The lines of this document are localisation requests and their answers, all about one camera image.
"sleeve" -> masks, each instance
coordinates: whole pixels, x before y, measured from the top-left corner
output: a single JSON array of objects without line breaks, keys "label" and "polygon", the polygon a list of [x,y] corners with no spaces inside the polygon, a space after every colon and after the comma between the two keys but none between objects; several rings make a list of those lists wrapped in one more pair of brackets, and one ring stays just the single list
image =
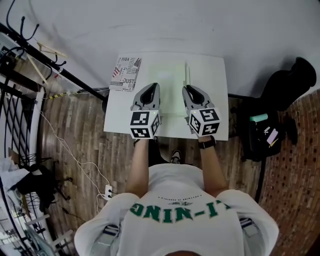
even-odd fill
[{"label": "sleeve", "polygon": [[225,190],[216,199],[236,211],[243,231],[244,249],[250,252],[246,255],[268,256],[279,234],[274,219],[251,196],[239,190]]},{"label": "sleeve", "polygon": [[90,255],[95,241],[107,225],[117,226],[120,232],[120,223],[138,200],[139,197],[132,193],[118,194],[106,203],[97,216],[79,227],[74,236],[74,246],[79,256]]}]

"black pants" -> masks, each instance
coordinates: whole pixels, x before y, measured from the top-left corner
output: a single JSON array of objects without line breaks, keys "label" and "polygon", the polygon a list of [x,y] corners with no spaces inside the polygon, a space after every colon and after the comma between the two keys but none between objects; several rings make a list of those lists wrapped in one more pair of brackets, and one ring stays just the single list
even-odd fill
[{"label": "black pants", "polygon": [[160,154],[158,142],[154,139],[149,139],[149,167],[160,164],[168,164],[166,160],[164,160]]}]

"white t-shirt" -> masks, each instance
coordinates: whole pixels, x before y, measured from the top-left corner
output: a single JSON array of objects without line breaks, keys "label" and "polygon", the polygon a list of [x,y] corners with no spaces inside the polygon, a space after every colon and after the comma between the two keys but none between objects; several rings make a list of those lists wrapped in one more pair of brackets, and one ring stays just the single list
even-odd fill
[{"label": "white t-shirt", "polygon": [[[197,167],[154,165],[149,168],[148,193],[142,198],[131,193],[113,197],[77,230],[75,248],[80,256],[271,253],[279,233],[277,224],[248,194],[230,189],[215,198],[203,189],[202,171]],[[109,243],[100,239],[107,225]]]}]

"forearm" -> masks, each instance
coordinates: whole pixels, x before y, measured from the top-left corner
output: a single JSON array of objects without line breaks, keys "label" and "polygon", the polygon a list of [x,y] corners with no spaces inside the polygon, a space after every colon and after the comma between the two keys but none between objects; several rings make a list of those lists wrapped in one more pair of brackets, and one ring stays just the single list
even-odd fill
[{"label": "forearm", "polygon": [[125,192],[142,198],[148,192],[149,165],[148,165],[149,140],[141,139],[135,144],[131,169],[125,185]]},{"label": "forearm", "polygon": [[[209,141],[209,136],[199,137],[199,142]],[[204,191],[216,197],[220,192],[228,189],[226,178],[221,170],[219,160],[213,146],[200,149]]]}]

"newspaper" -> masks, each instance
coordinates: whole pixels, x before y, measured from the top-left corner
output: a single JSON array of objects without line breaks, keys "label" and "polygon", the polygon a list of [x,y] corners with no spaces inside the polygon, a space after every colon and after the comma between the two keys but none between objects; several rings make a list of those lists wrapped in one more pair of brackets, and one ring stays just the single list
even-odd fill
[{"label": "newspaper", "polygon": [[110,90],[131,92],[135,88],[136,79],[141,63],[139,57],[120,56],[116,62]]}]

